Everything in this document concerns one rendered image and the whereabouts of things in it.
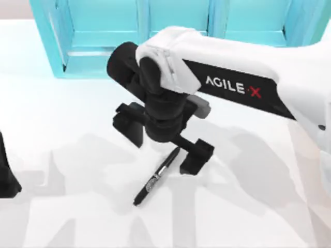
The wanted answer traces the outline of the black pen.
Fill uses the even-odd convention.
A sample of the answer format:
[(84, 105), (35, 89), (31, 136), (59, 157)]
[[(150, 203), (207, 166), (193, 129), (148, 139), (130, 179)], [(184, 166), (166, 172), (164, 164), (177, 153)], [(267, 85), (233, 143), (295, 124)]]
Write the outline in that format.
[(180, 152), (180, 148), (174, 148), (170, 154), (165, 158), (165, 160), (160, 164), (160, 166), (156, 169), (153, 175), (147, 180), (146, 184), (142, 187), (139, 193), (133, 200), (133, 205), (138, 206), (142, 203), (142, 201), (148, 196), (148, 194), (153, 190), (156, 183), (162, 178), (163, 174), (168, 170), (172, 162), (178, 156)]

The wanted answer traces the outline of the light blue rack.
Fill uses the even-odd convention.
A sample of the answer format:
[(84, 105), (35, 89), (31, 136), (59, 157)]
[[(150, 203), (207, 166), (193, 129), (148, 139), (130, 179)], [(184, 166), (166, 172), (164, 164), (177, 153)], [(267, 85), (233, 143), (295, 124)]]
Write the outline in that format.
[(331, 0), (29, 0), (55, 77), (106, 76), (111, 52), (167, 26), (229, 40), (297, 47), (318, 42)]

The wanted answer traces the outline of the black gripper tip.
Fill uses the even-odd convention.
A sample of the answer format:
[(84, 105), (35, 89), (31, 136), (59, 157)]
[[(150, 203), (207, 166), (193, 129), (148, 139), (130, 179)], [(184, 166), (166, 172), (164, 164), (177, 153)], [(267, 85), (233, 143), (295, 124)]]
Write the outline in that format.
[(14, 198), (22, 187), (13, 174), (6, 154), (2, 132), (0, 132), (0, 199)]

